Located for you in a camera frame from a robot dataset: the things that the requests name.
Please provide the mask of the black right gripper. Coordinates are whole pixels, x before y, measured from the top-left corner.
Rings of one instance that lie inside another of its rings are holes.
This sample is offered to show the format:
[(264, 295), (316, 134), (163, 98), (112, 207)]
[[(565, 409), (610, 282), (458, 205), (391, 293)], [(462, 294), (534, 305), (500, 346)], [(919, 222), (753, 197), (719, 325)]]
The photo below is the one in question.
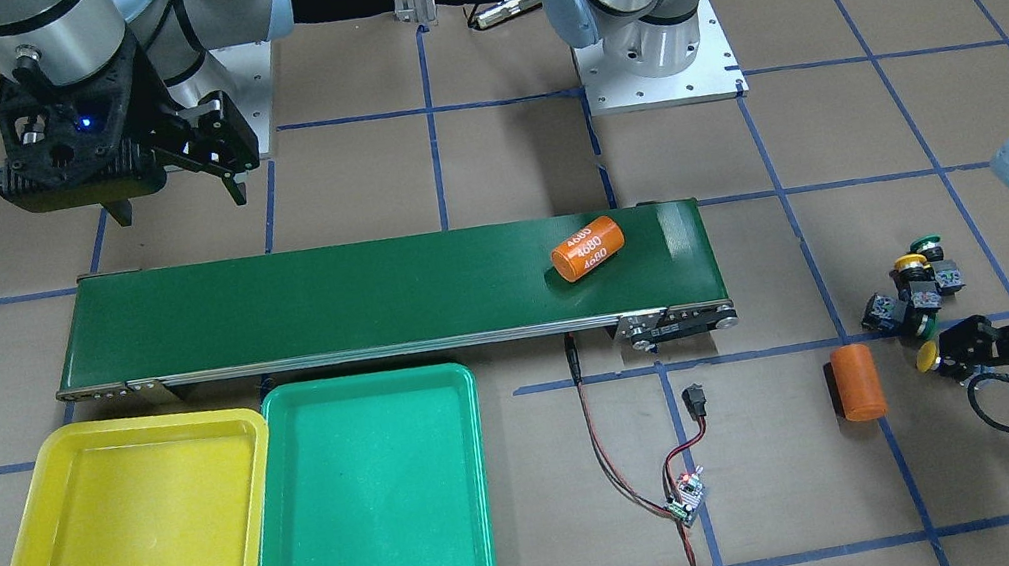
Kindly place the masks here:
[[(185, 107), (171, 98), (169, 88), (136, 38), (124, 39), (117, 50), (129, 71), (125, 121), (138, 196), (164, 188), (166, 167), (208, 173), (223, 180), (237, 206), (247, 201), (247, 173), (260, 165), (258, 136), (234, 101), (223, 91), (207, 93), (197, 105)], [(103, 209), (121, 227), (130, 227), (130, 200), (105, 202)]]

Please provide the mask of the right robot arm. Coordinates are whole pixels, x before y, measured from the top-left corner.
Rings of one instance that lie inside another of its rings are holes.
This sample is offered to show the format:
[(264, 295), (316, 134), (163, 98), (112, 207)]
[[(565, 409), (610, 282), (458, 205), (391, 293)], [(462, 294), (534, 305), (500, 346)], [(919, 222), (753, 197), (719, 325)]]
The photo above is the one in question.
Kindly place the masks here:
[(293, 29), (293, 0), (0, 0), (0, 198), (31, 213), (95, 205), (116, 224), (173, 169), (238, 206), (266, 158), (268, 68), (225, 56)]

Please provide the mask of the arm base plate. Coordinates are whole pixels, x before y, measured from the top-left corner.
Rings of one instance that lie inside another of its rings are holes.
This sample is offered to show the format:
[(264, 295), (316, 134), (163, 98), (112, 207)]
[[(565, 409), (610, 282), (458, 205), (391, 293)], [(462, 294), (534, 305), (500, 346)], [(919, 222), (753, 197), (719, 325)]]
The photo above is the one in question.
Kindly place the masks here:
[(593, 115), (736, 97), (750, 90), (711, 0), (679, 24), (637, 21), (572, 54)]

